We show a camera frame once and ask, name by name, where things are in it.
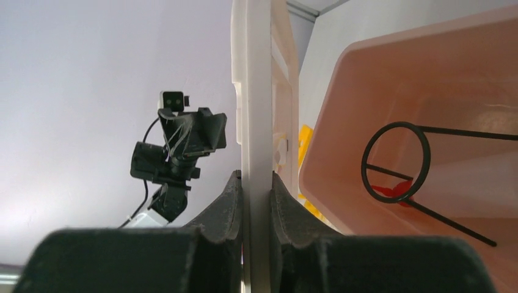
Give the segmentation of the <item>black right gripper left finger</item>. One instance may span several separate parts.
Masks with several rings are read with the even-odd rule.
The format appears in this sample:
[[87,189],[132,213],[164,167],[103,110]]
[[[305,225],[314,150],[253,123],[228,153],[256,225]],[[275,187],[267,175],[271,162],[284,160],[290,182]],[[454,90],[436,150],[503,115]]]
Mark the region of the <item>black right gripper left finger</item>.
[[15,292],[239,292],[243,188],[182,227],[58,230],[33,251]]

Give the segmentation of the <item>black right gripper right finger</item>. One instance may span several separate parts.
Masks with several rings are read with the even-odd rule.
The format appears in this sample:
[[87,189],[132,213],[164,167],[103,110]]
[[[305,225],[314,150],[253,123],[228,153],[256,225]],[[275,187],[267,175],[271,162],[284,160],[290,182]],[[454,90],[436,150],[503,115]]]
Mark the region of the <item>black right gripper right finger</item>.
[[279,175],[270,192],[272,292],[495,292],[466,242],[345,236],[299,204]]

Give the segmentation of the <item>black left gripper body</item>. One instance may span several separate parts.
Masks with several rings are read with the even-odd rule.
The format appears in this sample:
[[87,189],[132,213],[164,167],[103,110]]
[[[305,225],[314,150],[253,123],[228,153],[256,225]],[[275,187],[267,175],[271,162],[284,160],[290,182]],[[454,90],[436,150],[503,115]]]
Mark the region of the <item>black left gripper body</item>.
[[191,188],[187,182],[200,178],[197,157],[169,157],[163,146],[137,142],[131,156],[130,175],[155,184]]

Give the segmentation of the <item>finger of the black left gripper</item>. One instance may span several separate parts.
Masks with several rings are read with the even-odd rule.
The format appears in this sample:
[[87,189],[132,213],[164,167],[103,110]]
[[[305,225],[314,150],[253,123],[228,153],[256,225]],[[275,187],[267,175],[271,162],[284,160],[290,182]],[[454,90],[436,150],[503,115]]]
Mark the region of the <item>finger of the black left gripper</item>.
[[158,110],[169,157],[203,156],[203,139],[199,133],[202,130],[202,117],[203,114],[199,110],[178,113],[169,108]]
[[200,129],[198,136],[202,147],[195,152],[196,156],[208,156],[218,149],[227,146],[225,128],[227,116],[224,113],[213,114],[208,107],[198,108],[200,115]]

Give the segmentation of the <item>white plastic bin lid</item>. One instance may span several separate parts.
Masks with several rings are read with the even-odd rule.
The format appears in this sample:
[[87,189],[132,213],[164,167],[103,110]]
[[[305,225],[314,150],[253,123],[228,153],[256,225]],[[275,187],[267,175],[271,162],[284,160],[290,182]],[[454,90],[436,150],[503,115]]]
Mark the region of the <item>white plastic bin lid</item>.
[[244,191],[244,288],[272,292],[270,193],[297,191],[299,61],[286,1],[233,1],[232,83]]

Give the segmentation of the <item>black metal ring stand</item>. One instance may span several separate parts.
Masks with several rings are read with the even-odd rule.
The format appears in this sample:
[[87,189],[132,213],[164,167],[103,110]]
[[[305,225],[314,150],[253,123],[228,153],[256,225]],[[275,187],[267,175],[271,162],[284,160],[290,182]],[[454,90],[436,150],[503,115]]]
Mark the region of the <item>black metal ring stand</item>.
[[517,136],[389,123],[369,140],[360,163],[367,193],[405,205],[491,247],[464,224],[517,223]]

